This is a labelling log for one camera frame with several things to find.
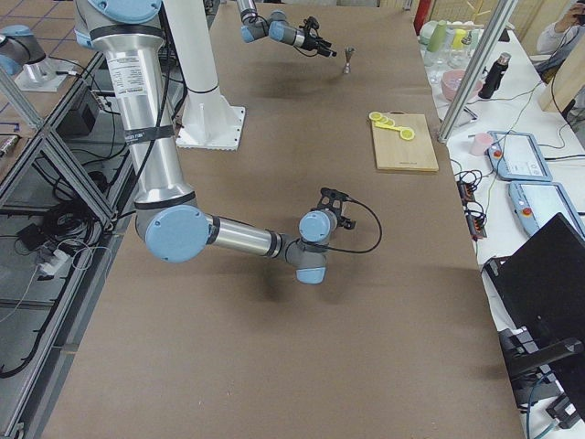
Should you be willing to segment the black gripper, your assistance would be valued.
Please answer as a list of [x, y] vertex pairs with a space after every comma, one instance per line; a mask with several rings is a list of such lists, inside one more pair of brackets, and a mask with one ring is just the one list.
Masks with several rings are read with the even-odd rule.
[[304, 41], [302, 43], [302, 49], [306, 51], [315, 51], [317, 54], [326, 58], [335, 57], [337, 53], [331, 50], [332, 43], [327, 40], [321, 40], [318, 33], [313, 30], [305, 30], [303, 32]]
[[353, 229], [356, 223], [353, 220], [348, 221], [348, 218], [343, 213], [336, 214], [337, 227], [343, 229]]

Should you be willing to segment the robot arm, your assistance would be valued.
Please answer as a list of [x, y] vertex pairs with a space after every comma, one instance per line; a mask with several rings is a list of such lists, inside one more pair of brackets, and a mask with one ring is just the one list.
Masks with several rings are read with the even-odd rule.
[[299, 27], [292, 27], [282, 10], [273, 10], [268, 18], [261, 16], [254, 1], [236, 2], [241, 19], [240, 34], [245, 43], [264, 37], [287, 44], [298, 50], [314, 51], [317, 55], [336, 56], [332, 43], [319, 35], [320, 24], [316, 17], [308, 16]]
[[185, 262], [208, 245], [283, 260], [305, 284], [326, 271], [340, 211], [306, 213], [296, 239], [209, 215], [184, 180], [179, 147], [234, 150], [245, 111], [220, 91], [204, 6], [199, 1], [79, 1], [76, 34], [104, 55], [137, 178], [136, 229], [166, 262]]

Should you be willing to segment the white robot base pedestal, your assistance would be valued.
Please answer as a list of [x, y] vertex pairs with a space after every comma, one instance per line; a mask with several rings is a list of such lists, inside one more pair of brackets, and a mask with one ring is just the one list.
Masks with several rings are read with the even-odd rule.
[[164, 7], [187, 87], [177, 145], [237, 150], [246, 110], [220, 90], [203, 3], [168, 0]]

